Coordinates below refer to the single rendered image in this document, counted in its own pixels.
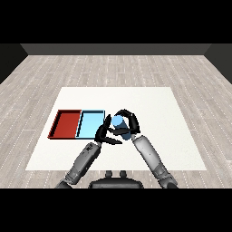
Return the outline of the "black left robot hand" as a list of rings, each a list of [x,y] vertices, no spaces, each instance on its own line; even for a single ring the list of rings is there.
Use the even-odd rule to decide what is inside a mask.
[[[107,131],[109,130],[110,125],[111,125],[111,115],[108,115],[103,121],[103,124],[98,128],[98,130],[95,133],[94,140],[98,144],[103,144],[104,142],[111,145],[121,144],[121,141],[107,137]]]

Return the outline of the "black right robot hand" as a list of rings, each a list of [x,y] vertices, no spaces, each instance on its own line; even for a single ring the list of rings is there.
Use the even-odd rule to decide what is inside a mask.
[[[117,116],[117,115],[120,115],[124,119],[128,128],[115,130],[113,127],[113,129],[109,129],[111,133],[113,133],[116,136],[122,135],[128,132],[130,132],[130,135],[135,135],[137,133],[140,133],[140,125],[134,113],[126,109],[123,109],[123,110],[119,110],[114,116]]]

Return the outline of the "blue can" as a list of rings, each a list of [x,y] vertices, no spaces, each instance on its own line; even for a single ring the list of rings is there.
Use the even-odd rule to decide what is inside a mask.
[[[111,124],[115,130],[128,128],[124,119],[120,115],[113,116],[111,119]],[[128,133],[122,134],[121,136],[124,140],[129,140],[131,138],[131,133],[128,132]]]

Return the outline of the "light blue shallow open box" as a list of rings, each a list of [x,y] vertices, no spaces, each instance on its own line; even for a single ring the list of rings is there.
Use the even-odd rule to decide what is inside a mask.
[[[104,110],[83,110],[79,119],[75,138],[77,140],[93,140],[96,131],[103,124]]]

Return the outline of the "red shallow open box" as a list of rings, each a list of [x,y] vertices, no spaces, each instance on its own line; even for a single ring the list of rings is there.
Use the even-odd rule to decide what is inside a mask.
[[[50,140],[74,140],[81,110],[59,110],[48,134]]]

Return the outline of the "dark grey robot body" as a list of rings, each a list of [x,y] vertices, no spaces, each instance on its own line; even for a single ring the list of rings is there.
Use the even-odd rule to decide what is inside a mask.
[[[103,179],[92,181],[89,189],[143,189],[140,181],[129,179],[125,170],[120,171],[120,176],[114,178],[112,171],[107,170]]]

